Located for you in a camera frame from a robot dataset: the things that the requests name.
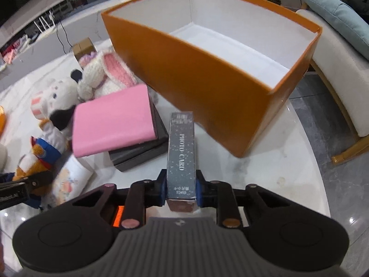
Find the gray floor tile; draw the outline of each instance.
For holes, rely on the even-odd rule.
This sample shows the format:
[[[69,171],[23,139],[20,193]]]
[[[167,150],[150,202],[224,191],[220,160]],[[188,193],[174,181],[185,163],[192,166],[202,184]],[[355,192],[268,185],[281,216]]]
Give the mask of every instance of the gray floor tile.
[[[369,229],[348,249],[341,267],[352,277],[361,277],[368,270],[369,260]]]
[[[290,95],[290,99],[324,94],[327,92],[328,90],[318,74],[309,73],[306,74],[297,84],[296,88]]]
[[[369,269],[369,153],[341,165],[330,158],[354,142],[329,93],[290,99],[309,138],[327,193],[331,217],[345,227],[350,249],[342,264],[353,276]],[[355,265],[361,257],[361,266]]]

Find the knitted bunny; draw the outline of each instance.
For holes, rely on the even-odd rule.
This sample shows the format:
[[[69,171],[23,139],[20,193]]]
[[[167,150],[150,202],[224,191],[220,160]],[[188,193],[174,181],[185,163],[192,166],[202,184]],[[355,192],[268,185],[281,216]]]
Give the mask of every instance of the knitted bunny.
[[[113,51],[85,55],[79,61],[83,67],[78,82],[78,95],[83,100],[93,100],[137,84],[128,66]]]

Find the black box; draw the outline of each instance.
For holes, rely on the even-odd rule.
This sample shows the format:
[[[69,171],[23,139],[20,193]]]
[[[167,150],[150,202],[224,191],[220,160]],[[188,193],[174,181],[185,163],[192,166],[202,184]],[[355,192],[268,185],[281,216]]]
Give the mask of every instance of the black box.
[[[152,105],[157,139],[130,147],[109,151],[114,166],[121,172],[140,165],[168,151],[168,132],[155,106]]]

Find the screw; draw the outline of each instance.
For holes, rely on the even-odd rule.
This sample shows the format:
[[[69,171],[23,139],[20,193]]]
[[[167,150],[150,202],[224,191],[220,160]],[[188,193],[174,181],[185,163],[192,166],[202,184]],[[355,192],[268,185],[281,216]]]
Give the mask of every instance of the screw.
[[[222,222],[222,224],[224,227],[227,227],[227,228],[237,228],[241,225],[241,222],[238,219],[228,218],[228,219],[225,219]]]
[[[126,229],[134,229],[140,225],[140,222],[136,219],[125,219],[121,225]]]

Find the cardboard box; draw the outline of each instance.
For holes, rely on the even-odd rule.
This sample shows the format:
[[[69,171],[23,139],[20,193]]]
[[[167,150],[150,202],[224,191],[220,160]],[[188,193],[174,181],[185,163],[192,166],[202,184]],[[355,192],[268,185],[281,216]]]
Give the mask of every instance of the cardboard box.
[[[90,54],[91,52],[96,52],[96,49],[89,38],[85,38],[73,46],[73,54],[77,61],[79,61],[83,55]]]
[[[142,144],[109,151],[109,156],[114,166],[124,172],[137,165],[145,163],[168,151],[168,132],[160,118],[155,106],[152,105],[153,119],[156,126],[157,139]]]
[[[237,157],[288,99],[322,33],[267,0],[132,0],[102,18],[132,71]]]

